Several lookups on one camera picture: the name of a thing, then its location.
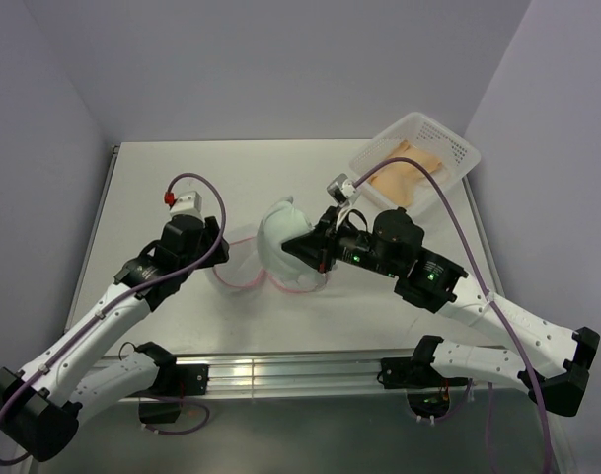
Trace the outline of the white mesh laundry bag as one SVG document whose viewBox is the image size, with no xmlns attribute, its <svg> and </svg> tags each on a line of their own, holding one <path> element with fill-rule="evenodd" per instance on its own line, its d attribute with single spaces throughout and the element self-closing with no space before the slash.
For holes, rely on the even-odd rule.
<svg viewBox="0 0 601 474">
<path fill-rule="evenodd" d="M 322 290 L 329 282 L 328 275 L 300 276 L 295 281 L 282 281 L 261 264 L 257 249 L 258 228 L 254 224 L 226 230 L 229 260 L 206 269 L 208 279 L 227 292 L 246 292 L 267 282 L 289 294 L 307 294 Z"/>
</svg>

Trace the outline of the beige bra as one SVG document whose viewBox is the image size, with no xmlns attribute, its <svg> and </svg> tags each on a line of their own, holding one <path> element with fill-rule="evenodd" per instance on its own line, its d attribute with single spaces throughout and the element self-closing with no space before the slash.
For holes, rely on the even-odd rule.
<svg viewBox="0 0 601 474">
<path fill-rule="evenodd" d="M 429 151 L 410 144 L 407 140 L 379 140 L 364 154 L 364 164 L 369 168 L 393 158 L 408 158 L 419 164 L 439 184 L 452 176 L 442 160 Z M 373 173 L 365 182 L 364 196 L 379 208 L 403 207 L 412 209 L 424 201 L 431 183 L 421 170 L 406 162 L 386 165 Z"/>
</svg>

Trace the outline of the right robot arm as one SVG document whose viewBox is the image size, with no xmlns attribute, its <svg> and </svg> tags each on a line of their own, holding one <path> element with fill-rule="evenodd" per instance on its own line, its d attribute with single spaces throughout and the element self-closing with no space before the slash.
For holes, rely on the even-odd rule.
<svg viewBox="0 0 601 474">
<path fill-rule="evenodd" d="M 405 302 L 476 330 L 492 348 L 424 336 L 413 353 L 381 360 L 378 381 L 387 389 L 464 386 L 481 380 L 542 400 L 546 411 L 573 417 L 581 405 L 600 342 L 587 328 L 548 322 L 494 292 L 484 292 L 460 265 L 422 245 L 424 231 L 402 208 L 380 212 L 372 230 L 337 222 L 330 207 L 283 252 L 325 274 L 336 262 L 395 280 Z"/>
</svg>

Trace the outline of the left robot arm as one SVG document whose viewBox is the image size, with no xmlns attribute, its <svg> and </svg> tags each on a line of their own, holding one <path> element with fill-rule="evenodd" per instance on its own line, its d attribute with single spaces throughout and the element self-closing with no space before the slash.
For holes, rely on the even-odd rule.
<svg viewBox="0 0 601 474">
<path fill-rule="evenodd" d="M 129 329 L 177 293 L 196 270 L 227 262 L 227 218 L 179 214 L 114 276 L 95 306 L 56 343 L 21 369 L 0 369 L 0 466 L 27 457 L 47 461 L 83 423 L 137 393 L 174 395 L 176 357 L 155 343 L 94 372 Z"/>
</svg>

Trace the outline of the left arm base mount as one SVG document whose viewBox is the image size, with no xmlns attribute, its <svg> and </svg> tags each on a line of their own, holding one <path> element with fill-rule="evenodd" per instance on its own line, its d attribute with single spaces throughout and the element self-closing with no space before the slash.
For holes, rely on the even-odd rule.
<svg viewBox="0 0 601 474">
<path fill-rule="evenodd" d="M 160 381 L 150 388 L 138 392 L 141 398 L 173 397 L 180 400 L 189 396 L 202 396 L 206 393 L 209 366 L 203 363 L 177 364 L 172 370 L 161 372 Z M 157 426 L 173 424 L 179 415 L 186 412 L 185 404 L 180 402 L 141 401 L 138 404 L 138 418 L 141 423 Z"/>
</svg>

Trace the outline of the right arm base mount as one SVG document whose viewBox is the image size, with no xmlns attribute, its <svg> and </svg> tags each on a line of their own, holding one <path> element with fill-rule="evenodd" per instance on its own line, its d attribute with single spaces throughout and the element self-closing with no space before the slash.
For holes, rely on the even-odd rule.
<svg viewBox="0 0 601 474">
<path fill-rule="evenodd" d="M 449 412 L 449 381 L 435 370 L 412 362 L 410 357 L 382 358 L 376 380 L 386 390 L 413 390 L 407 400 L 417 419 L 432 422 Z"/>
</svg>

